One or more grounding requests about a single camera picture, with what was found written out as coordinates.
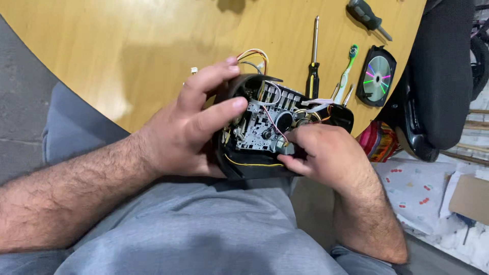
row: cd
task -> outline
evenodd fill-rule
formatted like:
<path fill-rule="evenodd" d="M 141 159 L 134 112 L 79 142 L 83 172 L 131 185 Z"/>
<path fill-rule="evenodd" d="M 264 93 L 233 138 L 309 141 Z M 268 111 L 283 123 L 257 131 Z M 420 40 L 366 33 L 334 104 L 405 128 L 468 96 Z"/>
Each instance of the cd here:
<path fill-rule="evenodd" d="M 363 79 L 363 90 L 371 94 L 368 100 L 378 101 L 385 95 L 391 85 L 390 73 L 389 62 L 383 56 L 370 60 Z"/>

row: toothbrush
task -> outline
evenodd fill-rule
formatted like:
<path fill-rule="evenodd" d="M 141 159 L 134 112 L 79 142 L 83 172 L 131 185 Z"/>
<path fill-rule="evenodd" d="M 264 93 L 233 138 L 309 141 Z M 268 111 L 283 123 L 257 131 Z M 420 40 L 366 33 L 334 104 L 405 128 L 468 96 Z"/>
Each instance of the toothbrush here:
<path fill-rule="evenodd" d="M 350 64 L 348 65 L 345 72 L 341 76 L 341 81 L 339 83 L 338 93 L 333 98 L 333 100 L 336 104 L 340 104 L 341 100 L 343 99 L 343 94 L 345 93 L 345 87 L 346 87 L 346 84 L 348 83 L 348 73 L 350 72 L 350 69 L 353 66 L 353 61 L 355 60 L 355 57 L 357 54 L 358 54 L 358 46 L 356 44 L 354 44 L 350 48 Z"/>

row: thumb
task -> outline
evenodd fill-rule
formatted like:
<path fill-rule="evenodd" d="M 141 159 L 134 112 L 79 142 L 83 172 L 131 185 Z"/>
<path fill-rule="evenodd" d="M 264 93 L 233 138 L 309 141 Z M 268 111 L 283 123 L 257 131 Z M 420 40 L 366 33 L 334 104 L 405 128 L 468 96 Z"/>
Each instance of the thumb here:
<path fill-rule="evenodd" d="M 277 159 L 284 163 L 288 170 L 309 177 L 312 169 L 307 166 L 307 160 L 296 159 L 293 156 L 278 155 Z"/>
<path fill-rule="evenodd" d="M 235 97 L 213 105 L 193 116 L 189 134 L 194 141 L 207 142 L 216 131 L 227 126 L 246 111 L 247 107 L 248 101 L 244 97 Z"/>

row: gray wire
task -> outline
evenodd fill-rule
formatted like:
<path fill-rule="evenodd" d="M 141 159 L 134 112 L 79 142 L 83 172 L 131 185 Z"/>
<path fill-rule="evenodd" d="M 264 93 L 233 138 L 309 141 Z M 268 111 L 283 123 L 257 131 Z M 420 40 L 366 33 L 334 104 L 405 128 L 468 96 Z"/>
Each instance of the gray wire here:
<path fill-rule="evenodd" d="M 249 61 L 243 61 L 243 62 L 241 62 L 241 64 L 248 64 L 248 65 L 252 65 L 253 67 L 255 67 L 255 69 L 258 71 L 258 73 L 259 73 L 259 74 L 263 74 L 263 73 L 262 73 L 262 71 L 260 70 L 260 68 L 258 68 L 258 66 L 257 66 L 257 65 L 255 65 L 255 64 L 253 64 L 253 63 L 251 63 L 251 62 L 249 62 Z"/>

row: wooden table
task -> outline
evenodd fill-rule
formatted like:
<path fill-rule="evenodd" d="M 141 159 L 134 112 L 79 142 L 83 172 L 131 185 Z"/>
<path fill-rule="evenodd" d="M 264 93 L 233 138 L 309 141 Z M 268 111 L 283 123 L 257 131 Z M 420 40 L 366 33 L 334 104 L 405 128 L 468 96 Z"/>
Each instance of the wooden table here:
<path fill-rule="evenodd" d="M 320 16 L 320 97 L 331 97 L 348 64 L 357 84 L 372 45 L 397 60 L 394 85 L 407 62 L 425 0 L 369 0 L 393 37 L 368 32 L 346 12 L 347 0 L 0 0 L 0 14 L 29 49 L 75 93 L 129 132 L 174 99 L 191 67 L 264 50 L 268 74 L 303 92 L 314 18 Z M 243 67 L 253 72 L 251 67 Z M 353 136 L 380 108 L 356 97 Z"/>

